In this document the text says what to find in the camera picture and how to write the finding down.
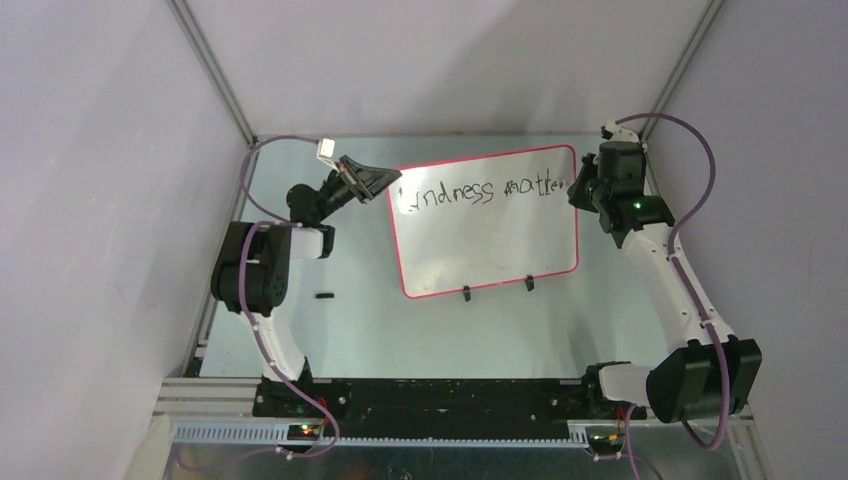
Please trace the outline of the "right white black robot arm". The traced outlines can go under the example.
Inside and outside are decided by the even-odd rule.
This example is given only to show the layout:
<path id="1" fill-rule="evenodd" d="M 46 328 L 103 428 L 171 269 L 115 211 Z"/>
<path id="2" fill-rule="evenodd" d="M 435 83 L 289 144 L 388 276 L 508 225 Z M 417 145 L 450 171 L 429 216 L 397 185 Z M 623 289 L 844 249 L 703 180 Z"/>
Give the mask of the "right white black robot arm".
<path id="1" fill-rule="evenodd" d="M 622 402 L 650 408 L 664 423 L 740 413 L 762 364 L 753 339 L 739 338 L 710 303 L 679 240 L 666 202 L 645 192 L 642 146 L 606 141 L 582 159 L 567 194 L 596 213 L 602 230 L 637 268 L 662 326 L 667 357 L 656 367 L 630 362 L 591 366 L 585 411 L 606 418 Z"/>

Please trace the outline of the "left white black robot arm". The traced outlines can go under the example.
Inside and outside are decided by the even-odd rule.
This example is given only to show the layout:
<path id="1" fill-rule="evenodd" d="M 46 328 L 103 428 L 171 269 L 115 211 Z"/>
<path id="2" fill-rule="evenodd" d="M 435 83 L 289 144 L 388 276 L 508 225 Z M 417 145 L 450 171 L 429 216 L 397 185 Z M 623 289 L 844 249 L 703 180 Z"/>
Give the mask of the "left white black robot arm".
<path id="1" fill-rule="evenodd" d="M 291 263 L 328 258 L 336 230 L 325 220 L 353 200 L 374 200 L 401 177 L 396 169 L 366 166 L 344 155 L 320 187 L 291 187 L 288 220 L 234 221 L 228 226 L 213 268 L 211 294 L 250 328 L 264 361 L 263 375 L 285 382 L 277 402 L 292 416 L 312 411 L 316 390 L 300 379 L 307 357 L 289 322 L 275 316 L 288 293 Z"/>

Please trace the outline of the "pink framed whiteboard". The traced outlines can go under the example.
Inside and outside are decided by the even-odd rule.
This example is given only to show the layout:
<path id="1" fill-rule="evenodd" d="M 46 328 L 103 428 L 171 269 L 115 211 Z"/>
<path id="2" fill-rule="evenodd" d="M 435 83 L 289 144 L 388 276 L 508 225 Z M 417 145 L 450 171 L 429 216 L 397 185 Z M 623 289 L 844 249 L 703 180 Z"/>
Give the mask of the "pink framed whiteboard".
<path id="1" fill-rule="evenodd" d="M 568 144 L 405 166 L 388 191 L 400 285 L 409 299 L 533 286 L 579 265 Z"/>

